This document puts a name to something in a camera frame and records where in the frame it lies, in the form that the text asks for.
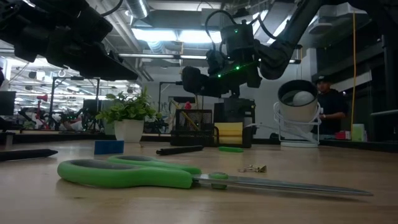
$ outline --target scissors blade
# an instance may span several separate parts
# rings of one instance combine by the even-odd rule
[[[208,174],[202,175],[192,175],[194,180],[208,184],[225,184],[225,185],[235,185],[238,187],[253,187],[262,189],[274,189],[274,190],[294,190],[294,191],[304,191],[304,192],[317,192],[317,193],[334,193],[334,194],[345,194],[345,195],[360,195],[360,196],[373,196],[372,193],[351,189],[347,187],[334,187],[327,185],[317,185],[317,184],[301,184],[293,182],[285,182],[279,180],[270,179],[259,179],[252,177],[238,177],[238,176],[228,176],[227,180],[214,179],[209,177]]]

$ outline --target pink object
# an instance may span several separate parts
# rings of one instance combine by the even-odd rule
[[[185,108],[186,110],[190,110],[190,109],[192,108],[191,103],[190,103],[189,101],[186,102],[184,108]]]

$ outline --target computer monitor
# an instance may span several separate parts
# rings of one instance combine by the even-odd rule
[[[15,91],[0,91],[0,115],[14,115]]]

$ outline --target person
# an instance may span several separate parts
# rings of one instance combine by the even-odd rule
[[[334,138],[335,133],[341,131],[341,120],[348,113],[348,105],[341,93],[330,88],[331,82],[327,76],[320,76],[316,80],[316,84],[318,102],[322,108],[319,115],[322,121],[319,127],[320,138]],[[317,127],[314,127],[313,133],[317,133]]]

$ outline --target wooden table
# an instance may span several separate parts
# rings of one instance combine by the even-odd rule
[[[125,154],[155,156],[167,143],[126,144]],[[398,223],[398,155],[333,147],[294,149],[255,146],[244,153],[207,148],[162,157],[200,166],[204,173],[263,177],[367,190],[374,197],[336,197],[242,189],[190,190],[160,187],[96,189],[60,180],[64,160],[95,158],[93,141],[14,145],[51,148],[46,159],[0,163],[1,224],[61,223]],[[266,164],[266,174],[238,173],[249,164]]]

